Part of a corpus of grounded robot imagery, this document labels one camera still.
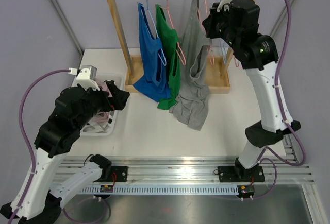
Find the pink tank top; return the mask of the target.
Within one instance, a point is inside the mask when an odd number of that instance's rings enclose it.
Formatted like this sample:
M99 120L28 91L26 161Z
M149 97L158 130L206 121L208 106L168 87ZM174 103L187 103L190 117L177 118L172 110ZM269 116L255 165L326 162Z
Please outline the pink tank top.
M96 80L96 82L97 82L100 90L110 94L110 91L109 91L109 88L108 88L106 82L101 82L98 79ZM113 120L113 116L109 112L99 112L92 118L92 120L90 120L87 123L87 125L90 125L90 126L96 126L96 125L105 126L107 124L111 124L112 120Z

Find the light blue hanger of pink top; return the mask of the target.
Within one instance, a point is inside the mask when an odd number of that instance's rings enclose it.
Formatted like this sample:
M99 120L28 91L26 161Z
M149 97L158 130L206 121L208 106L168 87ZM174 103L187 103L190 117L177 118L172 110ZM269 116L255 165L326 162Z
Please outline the light blue hanger of pink top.
M225 47L225 42L223 39L219 39L219 43L220 43L220 50L221 50L221 53L223 56L223 62L224 62L224 65L226 65L227 64L227 57L226 57L227 50Z

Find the pink hanger of grey top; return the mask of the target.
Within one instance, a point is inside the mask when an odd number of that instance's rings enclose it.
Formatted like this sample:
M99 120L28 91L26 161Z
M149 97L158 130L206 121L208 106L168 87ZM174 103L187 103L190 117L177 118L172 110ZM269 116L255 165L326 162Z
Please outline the pink hanger of grey top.
M205 15L206 15L206 18L208 18L208 16L210 15L210 11L208 9L208 0L204 0L204 7L205 7ZM213 54L213 49L212 49L212 43L210 41L210 38L207 38L207 32L206 32L206 28L204 28L203 26L203 20L202 20L202 17L201 17L201 13L200 13L200 10L199 10L199 3L197 3L197 18L200 22L200 27L203 29L203 31L205 32L204 36L204 41L205 42L206 40L209 42L209 44L207 45L203 45L202 46L202 49L207 52L207 59L209 59L209 62L211 64L211 66L214 66L215 65L215 56Z

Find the black white striped tank top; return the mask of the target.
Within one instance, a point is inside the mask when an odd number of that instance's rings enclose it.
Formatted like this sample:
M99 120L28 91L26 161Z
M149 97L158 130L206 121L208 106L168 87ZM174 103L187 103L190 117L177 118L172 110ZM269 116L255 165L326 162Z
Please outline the black white striped tank top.
M110 128L113 116L107 114L97 115L90 120L83 128L85 133L105 133Z

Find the green tank top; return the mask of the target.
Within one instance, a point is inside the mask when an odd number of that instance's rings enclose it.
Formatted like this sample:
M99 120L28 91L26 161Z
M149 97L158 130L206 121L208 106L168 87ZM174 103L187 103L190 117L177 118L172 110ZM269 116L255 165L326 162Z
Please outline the green tank top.
M164 55L166 57L166 77L170 89L170 96L161 99L158 104L158 109L169 110L176 105L176 98L179 94L181 75L180 75L180 59L178 56L179 41L177 32L174 28L170 28L166 22L164 10L159 4L156 8L156 29L159 38L162 42Z

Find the pink hanger of green top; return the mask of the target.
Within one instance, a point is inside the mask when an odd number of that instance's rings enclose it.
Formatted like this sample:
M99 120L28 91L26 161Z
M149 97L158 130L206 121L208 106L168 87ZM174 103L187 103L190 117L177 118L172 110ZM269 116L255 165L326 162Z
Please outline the pink hanger of green top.
M171 18L171 14L170 14L169 0L166 0L166 7L163 8L163 9L167 11L168 18L169 18L172 29L175 29L174 25L173 25L172 18ZM176 45L177 45L176 53L179 56L179 59L180 59L182 65L185 66L186 65L186 57L185 57L184 52L183 52L183 50L180 46L179 41L177 41Z

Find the grey tank top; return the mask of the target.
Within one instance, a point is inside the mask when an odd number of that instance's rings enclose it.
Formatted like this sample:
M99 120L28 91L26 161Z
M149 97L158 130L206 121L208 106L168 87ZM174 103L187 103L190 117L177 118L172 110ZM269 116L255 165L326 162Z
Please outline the grey tank top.
M191 0L188 20L180 38L186 65L180 67L180 90L169 110L181 123L200 131L209 111L210 89L205 82L211 39L199 19L199 0Z

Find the pink hanger of striped top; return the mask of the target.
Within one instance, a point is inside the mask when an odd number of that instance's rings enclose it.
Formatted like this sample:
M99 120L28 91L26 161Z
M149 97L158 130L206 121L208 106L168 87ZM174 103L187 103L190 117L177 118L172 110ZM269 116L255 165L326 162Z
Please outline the pink hanger of striped top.
M238 61L235 55L233 55L233 58L234 58L235 67L238 68L240 66L240 62Z

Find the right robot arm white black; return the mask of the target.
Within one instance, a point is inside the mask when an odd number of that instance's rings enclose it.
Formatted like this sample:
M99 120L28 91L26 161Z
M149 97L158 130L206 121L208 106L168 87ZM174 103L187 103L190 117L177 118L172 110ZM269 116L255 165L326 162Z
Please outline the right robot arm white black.
M274 40L258 31L259 13L260 7L254 0L232 0L223 6L216 2L202 22L208 38L221 38L233 50L253 85L260 109L261 120L245 129L247 143L233 166L240 181L257 172L258 158L266 147L301 128L286 104L278 102L278 53Z

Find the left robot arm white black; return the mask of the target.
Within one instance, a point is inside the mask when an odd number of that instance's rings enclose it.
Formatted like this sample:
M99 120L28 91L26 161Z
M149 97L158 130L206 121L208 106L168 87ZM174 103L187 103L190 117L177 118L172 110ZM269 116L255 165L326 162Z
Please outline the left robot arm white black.
M55 100L55 108L39 129L34 142L37 160L14 201L1 207L9 221L20 223L54 223L65 205L94 181L111 177L112 162L96 154L81 171L58 188L52 187L56 171L81 129L99 112L123 110L130 93L107 81L108 91L84 89L81 85L64 89Z

